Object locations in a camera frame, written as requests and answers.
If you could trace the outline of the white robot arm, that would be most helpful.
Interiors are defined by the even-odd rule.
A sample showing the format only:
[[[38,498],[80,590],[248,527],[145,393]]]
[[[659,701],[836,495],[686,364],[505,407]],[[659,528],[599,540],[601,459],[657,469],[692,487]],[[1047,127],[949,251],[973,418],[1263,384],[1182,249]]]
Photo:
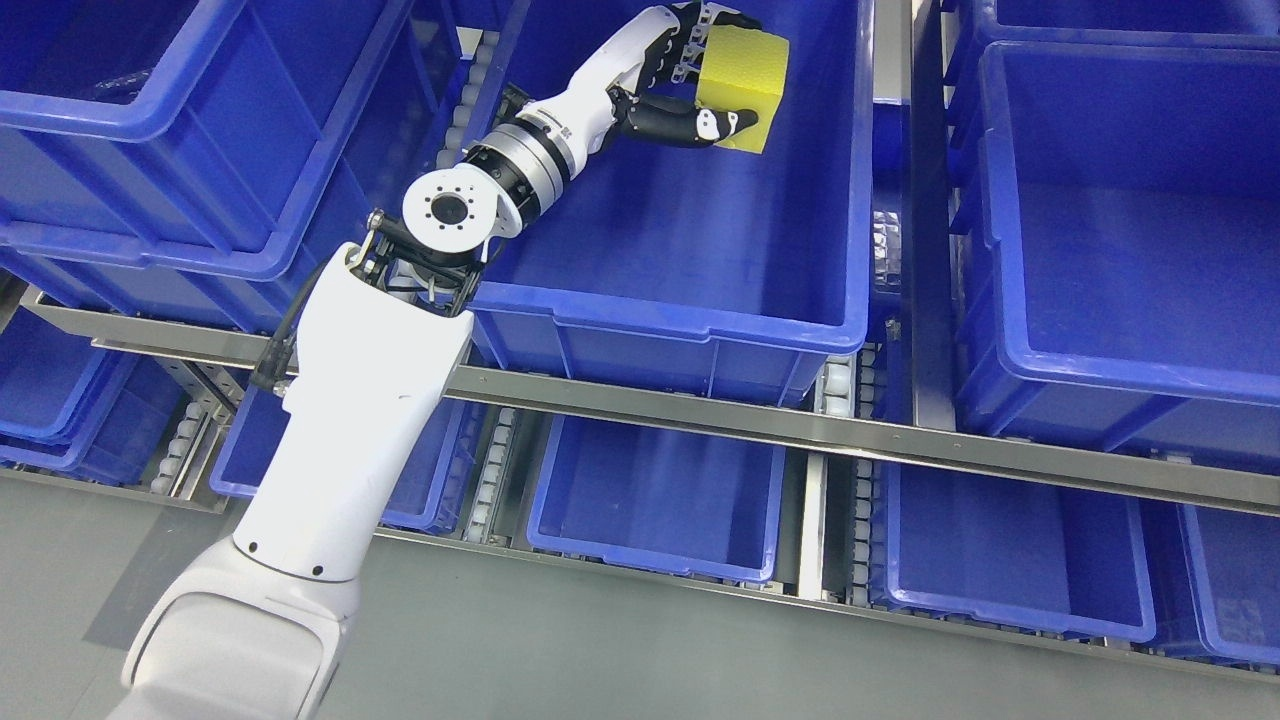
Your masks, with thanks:
[[[420,176],[412,249],[468,254],[547,210],[613,126],[604,92],[529,104],[453,167]],[[125,659],[114,719],[308,719],[358,615],[358,573],[390,493],[474,328],[326,263],[297,327],[289,421],[237,528],[197,556]]]

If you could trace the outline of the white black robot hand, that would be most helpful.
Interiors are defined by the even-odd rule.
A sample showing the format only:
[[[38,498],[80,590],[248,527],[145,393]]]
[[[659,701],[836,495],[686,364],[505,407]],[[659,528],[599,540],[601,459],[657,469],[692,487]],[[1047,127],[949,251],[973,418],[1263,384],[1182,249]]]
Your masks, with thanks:
[[[681,149],[709,147],[756,126],[758,111],[712,109],[654,94],[662,85],[699,79],[714,28],[760,35],[762,23],[718,3],[648,6],[617,29],[570,77],[559,94],[520,115],[570,150],[572,172],[617,135]]]

